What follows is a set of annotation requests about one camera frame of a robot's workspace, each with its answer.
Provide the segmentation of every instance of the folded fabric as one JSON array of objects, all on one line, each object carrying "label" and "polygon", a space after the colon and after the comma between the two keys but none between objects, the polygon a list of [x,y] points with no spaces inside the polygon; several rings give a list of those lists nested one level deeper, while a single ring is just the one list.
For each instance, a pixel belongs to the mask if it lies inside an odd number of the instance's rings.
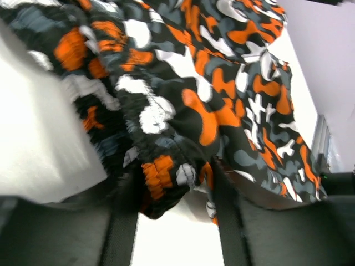
[{"label": "folded fabric", "polygon": [[148,217],[205,181],[216,221],[216,155],[280,197],[326,196],[267,50],[287,22],[275,0],[2,1],[0,18],[61,78],[108,178],[141,162]]}]

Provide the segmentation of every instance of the garment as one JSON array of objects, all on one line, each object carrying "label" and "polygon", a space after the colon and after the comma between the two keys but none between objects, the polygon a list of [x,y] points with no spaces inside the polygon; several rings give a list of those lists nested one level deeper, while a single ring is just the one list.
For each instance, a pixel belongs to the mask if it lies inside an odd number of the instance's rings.
[{"label": "garment", "polygon": [[287,24],[275,0],[26,0],[0,18],[61,78],[108,177],[140,161],[148,217],[206,181],[215,219],[213,156],[280,197],[326,195],[267,50]]}]

